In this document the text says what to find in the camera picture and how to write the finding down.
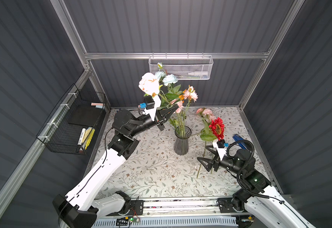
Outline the pink peony stem with bud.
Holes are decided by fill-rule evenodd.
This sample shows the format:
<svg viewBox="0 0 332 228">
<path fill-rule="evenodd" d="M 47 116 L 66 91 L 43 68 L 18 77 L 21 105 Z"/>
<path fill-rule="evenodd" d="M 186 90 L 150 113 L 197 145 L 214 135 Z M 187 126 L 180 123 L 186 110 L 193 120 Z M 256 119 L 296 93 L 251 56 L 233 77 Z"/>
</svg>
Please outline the pink peony stem with bud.
<svg viewBox="0 0 332 228">
<path fill-rule="evenodd" d="M 215 120 L 215 115 L 212 110 L 209 108 L 198 108 L 196 114 L 201 117 L 202 123 L 204 124 L 204 128 L 200 132 L 200 139 L 204 141 L 204 152 L 202 157 L 204 158 L 207 151 L 207 143 L 213 141 L 215 136 L 210 130 L 210 124 L 213 120 Z"/>
</svg>

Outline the pale pink peony cluster stem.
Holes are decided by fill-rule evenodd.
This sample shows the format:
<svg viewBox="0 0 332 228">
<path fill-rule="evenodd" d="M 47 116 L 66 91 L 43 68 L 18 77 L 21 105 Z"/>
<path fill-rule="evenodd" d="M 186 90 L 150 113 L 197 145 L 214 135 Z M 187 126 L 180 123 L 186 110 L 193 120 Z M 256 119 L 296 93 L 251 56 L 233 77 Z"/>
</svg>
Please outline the pale pink peony cluster stem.
<svg viewBox="0 0 332 228">
<path fill-rule="evenodd" d="M 212 142 L 217 136 L 214 133 L 212 128 L 212 124 L 216 119 L 211 109 L 202 108 L 200 116 L 202 118 L 202 122 L 204 124 L 204 128 L 201 130 L 200 138 L 205 142 L 205 146 L 207 146 L 207 142 Z"/>
</svg>

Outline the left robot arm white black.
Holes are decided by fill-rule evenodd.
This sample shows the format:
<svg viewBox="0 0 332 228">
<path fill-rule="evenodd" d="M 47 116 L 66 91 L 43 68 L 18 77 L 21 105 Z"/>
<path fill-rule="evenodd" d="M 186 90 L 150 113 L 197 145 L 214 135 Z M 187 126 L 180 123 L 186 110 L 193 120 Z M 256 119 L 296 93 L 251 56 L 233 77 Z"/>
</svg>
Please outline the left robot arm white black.
<svg viewBox="0 0 332 228">
<path fill-rule="evenodd" d="M 97 200 L 95 197 L 112 174 L 132 155 L 139 141 L 135 136 L 164 124 L 178 109 L 155 110 L 155 118 L 149 114 L 135 117 L 129 110 L 121 109 L 114 116 L 112 128 L 115 134 L 105 152 L 89 173 L 65 196 L 57 195 L 53 205 L 59 216 L 70 228 L 91 228 L 100 218 L 113 213 L 127 214 L 131 209 L 131 198 L 122 191 Z"/>
</svg>

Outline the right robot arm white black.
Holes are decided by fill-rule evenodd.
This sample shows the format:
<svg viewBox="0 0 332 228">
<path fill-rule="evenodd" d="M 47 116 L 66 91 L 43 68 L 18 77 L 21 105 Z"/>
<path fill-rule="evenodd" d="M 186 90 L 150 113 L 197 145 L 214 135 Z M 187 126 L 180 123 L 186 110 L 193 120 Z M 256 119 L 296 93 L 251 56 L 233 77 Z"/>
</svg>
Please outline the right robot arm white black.
<svg viewBox="0 0 332 228">
<path fill-rule="evenodd" d="M 236 212 L 248 212 L 269 228 L 312 228 L 305 219 L 272 185 L 267 177 L 256 170 L 254 145 L 248 140 L 232 144 L 214 140 L 206 149 L 212 159 L 198 157 L 207 171 L 223 168 L 234 178 L 240 189 L 230 202 L 218 199 L 220 207 L 230 205 Z"/>
</svg>

